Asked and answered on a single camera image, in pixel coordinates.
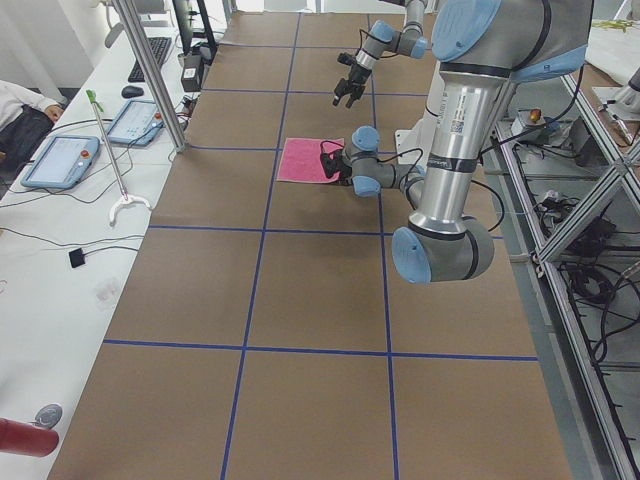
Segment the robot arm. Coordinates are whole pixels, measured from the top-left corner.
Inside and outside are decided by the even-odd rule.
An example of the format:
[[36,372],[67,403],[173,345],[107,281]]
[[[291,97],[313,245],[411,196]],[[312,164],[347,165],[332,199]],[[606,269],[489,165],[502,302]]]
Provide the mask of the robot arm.
[[354,54],[342,52],[337,61],[350,67],[346,78],[341,78],[333,90],[334,106],[347,98],[346,107],[358,101],[365,89],[376,63],[385,52],[416,59],[424,57],[429,41],[424,35],[424,16],[433,1],[390,1],[405,9],[404,25],[400,30],[382,20],[377,20],[368,30],[360,31],[360,45]]
[[358,100],[386,52],[431,52],[438,60],[443,89],[425,165],[381,162],[371,127],[356,130],[343,152],[358,195],[396,188],[412,204],[406,226],[393,234],[392,257],[406,281],[420,284],[471,279],[490,266],[492,237],[464,213],[481,149],[519,84],[583,65],[593,15],[589,1],[448,1],[425,33],[426,8],[405,2],[401,30],[375,23],[357,53],[344,57],[350,72],[334,90],[336,103]]

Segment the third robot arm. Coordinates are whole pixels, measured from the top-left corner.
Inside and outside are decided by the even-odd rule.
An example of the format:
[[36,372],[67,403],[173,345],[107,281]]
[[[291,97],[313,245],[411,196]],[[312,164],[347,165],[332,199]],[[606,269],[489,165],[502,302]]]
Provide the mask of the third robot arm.
[[636,70],[627,83],[620,88],[594,88],[602,109],[618,124],[622,121],[639,121],[639,76],[640,71]]

